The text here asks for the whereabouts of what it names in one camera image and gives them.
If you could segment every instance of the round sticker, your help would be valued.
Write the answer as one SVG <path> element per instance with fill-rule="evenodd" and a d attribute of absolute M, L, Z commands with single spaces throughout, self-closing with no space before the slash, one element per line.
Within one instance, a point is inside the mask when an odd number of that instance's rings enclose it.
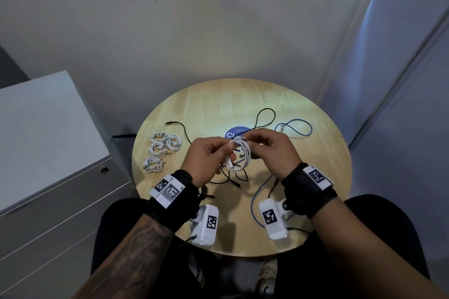
<path fill-rule="evenodd" d="M 239 133 L 245 132 L 245 131 L 248 131 L 248 130 L 250 130 L 250 128 L 247 128 L 247 127 L 233 127 L 233 128 L 229 129 L 226 132 L 226 135 L 224 137 L 226 137 L 226 138 L 233 138 L 235 136 L 235 138 L 238 138 L 238 137 L 240 137 Z"/>

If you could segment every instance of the black wrist strap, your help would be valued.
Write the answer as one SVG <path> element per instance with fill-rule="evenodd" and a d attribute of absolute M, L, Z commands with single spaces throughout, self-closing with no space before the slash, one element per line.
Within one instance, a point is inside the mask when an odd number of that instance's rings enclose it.
<path fill-rule="evenodd" d="M 167 208 L 164 208 L 155 198 L 150 198 L 144 207 L 144 213 L 172 232 L 176 232 L 185 222 L 196 216 L 200 201 L 198 188 L 191 182 L 192 177 L 188 172 L 177 170 L 172 176 L 181 182 L 185 188 Z"/>
<path fill-rule="evenodd" d="M 300 163 L 282 181 L 282 185 L 289 209 L 311 219 L 325 204 L 337 197 L 337 193 L 331 186 L 321 189 L 303 172 L 306 167 L 307 163 Z"/>

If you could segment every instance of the round wooden table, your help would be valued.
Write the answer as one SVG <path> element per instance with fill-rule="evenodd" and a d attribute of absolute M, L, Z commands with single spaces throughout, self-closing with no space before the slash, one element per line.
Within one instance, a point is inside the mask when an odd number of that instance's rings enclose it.
<path fill-rule="evenodd" d="M 236 126 L 252 128 L 257 113 L 263 108 L 276 111 L 272 125 L 300 118 L 313 126 L 311 136 L 302 138 L 289 128 L 285 132 L 295 145 L 301 158 L 317 166 L 334 181 L 334 189 L 341 199 L 347 199 L 351 188 L 351 157 L 348 147 L 334 122 L 316 104 L 300 94 L 282 86 L 251 79 L 220 79 L 199 83 L 178 91 L 160 103 L 146 118 L 139 129 L 132 150 L 132 175 L 140 196 L 149 199 L 149 191 L 166 174 L 179 169 L 189 143 L 181 125 L 165 125 L 167 121 L 182 122 L 190 140 L 198 137 L 222 136 Z M 269 123 L 273 118 L 270 110 L 259 116 L 258 125 Z M 302 122 L 291 124 L 299 132 L 308 133 L 310 128 Z M 164 129 L 182 138 L 182 148 L 163 157 L 164 167 L 160 173 L 146 173 L 142 169 L 143 160 L 148 156 L 149 136 L 156 129 Z M 291 231 L 288 238 L 272 241 L 266 230 L 254 221 L 250 202 L 257 188 L 267 180 L 270 172 L 262 160 L 251 160 L 246 168 L 249 182 L 243 182 L 231 173 L 231 178 L 241 184 L 241 188 L 228 182 L 223 185 L 207 184 L 214 200 L 203 203 L 217 206 L 220 211 L 215 244 L 201 248 L 232 256 L 267 256 L 288 251 L 304 243 L 307 235 Z M 214 182 L 222 182 L 223 175 L 215 176 Z M 259 221 L 258 203 L 267 199 L 275 178 L 272 177 L 254 201 L 254 213 Z M 285 198 L 283 186 L 279 183 L 271 197 L 276 201 Z M 293 216 L 288 225 L 312 230 L 306 217 Z M 176 233 L 181 239 L 190 236 L 189 223 Z"/>

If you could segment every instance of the forearm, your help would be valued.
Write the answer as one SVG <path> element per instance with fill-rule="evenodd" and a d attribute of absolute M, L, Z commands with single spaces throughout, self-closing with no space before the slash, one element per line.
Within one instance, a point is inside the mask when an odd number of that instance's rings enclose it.
<path fill-rule="evenodd" d="M 143 214 L 73 299 L 146 298 L 172 238 L 168 228 Z"/>
<path fill-rule="evenodd" d="M 446 298 L 371 232 L 338 198 L 311 222 L 337 268 L 369 298 Z"/>

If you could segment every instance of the leg of person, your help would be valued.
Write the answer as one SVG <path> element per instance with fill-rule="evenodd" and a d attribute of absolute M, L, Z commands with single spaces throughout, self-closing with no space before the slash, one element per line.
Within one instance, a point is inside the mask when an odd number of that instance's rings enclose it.
<path fill-rule="evenodd" d="M 145 203 L 144 199 L 122 199 L 110 205 L 105 211 L 95 238 L 91 274 L 134 227 L 143 214 Z M 180 250 L 181 243 L 182 240 L 179 238 L 173 238 L 159 270 L 152 295 L 192 293 L 195 297 L 203 296 L 201 286 L 188 267 L 188 249 Z"/>
<path fill-rule="evenodd" d="M 345 204 L 374 234 L 429 279 L 418 234 L 398 206 L 371 194 L 348 199 Z M 283 297 L 295 290 L 309 289 L 319 296 L 342 293 L 347 297 L 351 294 L 316 232 L 310 234 L 304 245 L 278 255 L 276 295 Z"/>

